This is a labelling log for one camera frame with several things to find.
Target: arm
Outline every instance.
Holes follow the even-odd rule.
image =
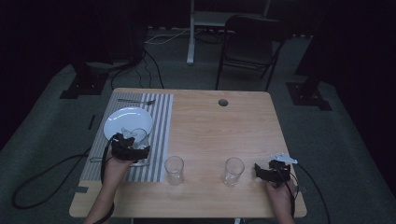
[[[289,180],[286,184],[289,185],[291,193],[294,195],[293,181]],[[275,189],[268,181],[264,181],[268,198],[279,224],[294,224],[294,219],[291,216],[290,192],[286,184],[282,184],[280,187]]]
[[[110,152],[107,154],[103,186],[84,222],[86,224],[92,224],[107,215],[116,196],[117,188],[132,163],[132,161],[120,161],[109,155],[111,155]]]

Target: person's right hand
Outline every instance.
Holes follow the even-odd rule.
[[[292,195],[288,190],[286,184],[289,185]],[[268,194],[268,198],[273,207],[276,219],[279,224],[290,224],[294,223],[293,217],[291,216],[291,202],[290,197],[294,196],[294,183],[293,180],[289,180],[286,184],[282,184],[278,188],[274,188],[270,182],[264,181],[264,186]]]

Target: utensil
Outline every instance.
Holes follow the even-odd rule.
[[[136,101],[136,100],[128,100],[128,99],[118,99],[118,102],[126,102],[126,103],[137,103],[137,104],[144,104],[144,105],[153,105],[155,103],[154,100],[150,101]]]
[[[90,162],[101,162],[101,161],[102,161],[102,158],[99,158],[99,157],[90,158]],[[140,166],[148,166],[148,165],[149,165],[149,162],[141,162],[141,161],[139,161],[137,163],[132,163],[130,165],[130,167],[140,167]]]

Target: black cable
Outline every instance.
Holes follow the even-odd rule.
[[[102,217],[99,221],[93,222],[93,224],[103,224],[103,223],[105,223],[106,221],[108,221],[108,220],[111,218],[111,216],[113,215],[114,207],[115,207],[115,206],[114,206],[114,203],[111,204],[110,211],[108,211],[107,215],[106,215],[105,217]]]
[[[152,78],[151,78],[151,73],[148,70],[148,63],[146,62],[146,59],[144,59],[144,58],[143,58],[143,62],[145,62],[145,70],[148,72],[148,77],[149,77],[148,86],[149,86],[150,89],[152,89],[151,88],[151,80],[152,80]]]
[[[101,169],[100,169],[100,181],[102,182],[102,184],[103,184],[103,181],[104,181],[104,178],[105,178],[105,169],[106,169],[106,162],[107,162],[107,159],[106,159],[106,157],[107,157],[107,152],[108,152],[108,148],[110,147],[110,144],[111,144],[111,142],[113,141],[113,139],[114,139],[114,136],[115,135],[113,135],[110,139],[108,139],[108,141],[107,141],[107,145],[105,146],[105,150],[103,151],[103,155],[102,155],[102,163],[101,163]]]
[[[137,71],[137,69],[135,69],[134,70],[136,73],[137,73],[137,75],[139,76],[139,86],[140,86],[140,88],[144,88],[143,87],[143,85],[142,85],[142,75],[140,75],[140,73]]]
[[[150,40],[153,40],[153,38],[155,38],[155,39],[167,39],[167,40],[169,40],[169,39],[179,39],[179,38],[190,38],[190,34],[178,34],[178,35],[147,35],[146,36],[146,40],[145,40],[145,43],[146,42],[148,42],[148,41],[150,41]],[[148,42],[148,43],[146,43],[146,44],[165,44],[166,42],[164,42],[164,43],[151,43],[151,42]]]
[[[161,86],[163,87],[163,89],[165,89],[165,87],[163,86],[163,79],[161,78],[160,67],[158,66],[154,58],[145,49],[143,49],[143,51],[145,51],[147,55],[151,58],[151,60],[155,63],[155,66],[157,67],[158,77],[160,78]]]
[[[209,36],[215,37],[215,38],[216,38],[216,41],[209,41],[209,40],[206,40],[206,39],[198,38],[198,36],[201,36],[200,34],[197,34],[197,35],[195,36],[195,39],[201,40],[201,41],[205,42],[206,44],[211,44],[211,45],[222,44],[222,42],[223,42],[222,36],[223,36],[224,34],[223,34],[223,35],[220,35],[220,34],[217,34],[217,33],[214,32],[214,31],[210,31],[209,29],[210,29],[210,27],[209,27],[209,28],[206,27],[206,28],[205,28],[205,33],[206,33],[207,35],[209,35]]]
[[[23,183],[21,183],[12,193],[11,196],[11,202],[12,202],[12,206],[18,209],[31,209],[34,207],[37,207],[43,203],[46,203],[49,199],[51,199],[57,192],[58,190],[62,187],[62,185],[64,184],[64,182],[67,180],[67,178],[72,174],[72,172],[76,169],[77,165],[79,164],[79,162],[85,158],[88,157],[87,152],[90,151],[91,147],[89,147],[87,150],[84,151],[83,154],[81,155],[74,155],[71,157],[68,157],[62,161],[57,162],[56,164],[52,165],[50,168],[48,168],[47,170],[45,170],[44,172],[41,172],[38,175],[34,175],[32,177],[30,177],[29,179],[27,179],[26,181],[24,181]],[[64,163],[65,161],[69,161],[72,160],[74,158],[79,158],[76,163],[73,165],[73,167],[70,169],[69,173],[66,175],[66,177],[64,178],[64,180],[62,180],[61,184],[56,188],[55,191],[53,191],[47,198],[45,198],[44,200],[38,202],[38,203],[33,203],[33,204],[29,204],[29,205],[20,205],[17,203],[17,196],[18,193],[20,192],[21,189],[25,188],[26,185],[28,185],[29,183],[33,182],[34,180],[36,180],[37,178],[39,178],[40,176],[44,175],[45,173],[49,172],[50,170],[52,170],[53,168],[55,168],[56,166]]]
[[[294,197],[294,194],[291,192],[291,189],[290,189],[289,185],[287,184],[287,181],[283,177],[282,173],[280,173],[280,168],[279,168],[279,165],[277,163],[276,163],[276,168],[275,169],[279,173],[279,176],[282,178],[283,183],[285,183],[286,187],[288,188],[290,196]]]
[[[314,183],[315,188],[317,189],[318,194],[319,194],[319,196],[320,196],[320,199],[321,199],[322,202],[323,202],[323,206],[324,206],[324,209],[325,209],[325,211],[326,211],[327,221],[328,221],[329,224],[331,224],[329,209],[328,209],[328,207],[327,207],[326,201],[324,200],[323,194],[321,193],[321,191],[320,191],[320,189],[319,189],[317,183],[315,182],[314,178],[305,170],[305,168],[304,168],[300,163],[297,163],[297,165],[309,176],[309,178],[312,180],[312,183]]]
[[[298,192],[300,191],[300,186],[298,184],[297,177],[294,174],[292,174],[292,173],[290,173],[290,174],[293,176],[294,180],[296,181],[297,190],[296,190],[296,196],[294,197],[294,200],[296,200],[297,196],[298,196]]]
[[[114,86],[113,86],[113,81],[116,78],[116,76],[119,73],[121,73],[122,71],[124,71],[124,70],[126,70],[126,69],[128,69],[130,67],[133,67],[133,65],[131,63],[127,63],[127,64],[124,64],[123,66],[120,66],[120,70],[116,74],[114,74],[114,76],[111,78],[111,81],[110,81],[111,90],[115,89]]]

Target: gray carpet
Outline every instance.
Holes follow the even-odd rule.
[[[156,31],[151,35],[178,31]],[[210,35],[200,38],[215,41]],[[290,155],[309,171],[319,185],[332,223],[396,223],[396,201],[375,167],[361,137],[354,127],[335,89],[319,85],[332,111],[317,107],[293,105],[286,82],[303,82],[294,71],[309,44],[309,39],[294,37],[282,49],[269,92],[285,136]],[[145,49],[158,63],[166,89],[213,90],[219,61],[220,45],[197,40],[195,63],[186,65],[188,39],[176,38],[161,45],[146,45]],[[154,63],[145,58],[136,69],[120,73],[114,87],[160,88]],[[83,153],[92,143],[100,119],[111,94],[110,79],[101,95],[82,95],[76,100],[60,99],[74,78],[67,66],[54,76],[21,127],[0,152],[0,223],[81,223],[81,218],[69,216],[73,188],[78,184],[83,160],[61,189],[48,202],[28,210],[11,205],[13,190],[24,180],[68,156]],[[265,79],[259,74],[226,67],[219,84],[220,90],[262,91]],[[91,129],[92,115],[95,115]],[[47,197],[67,174],[76,160],[68,161],[42,176],[22,190],[18,202],[36,203]],[[303,188],[308,214],[297,223],[327,223],[325,210],[308,176],[295,168]],[[274,223],[254,219],[251,223]],[[114,218],[112,223],[130,223]]]

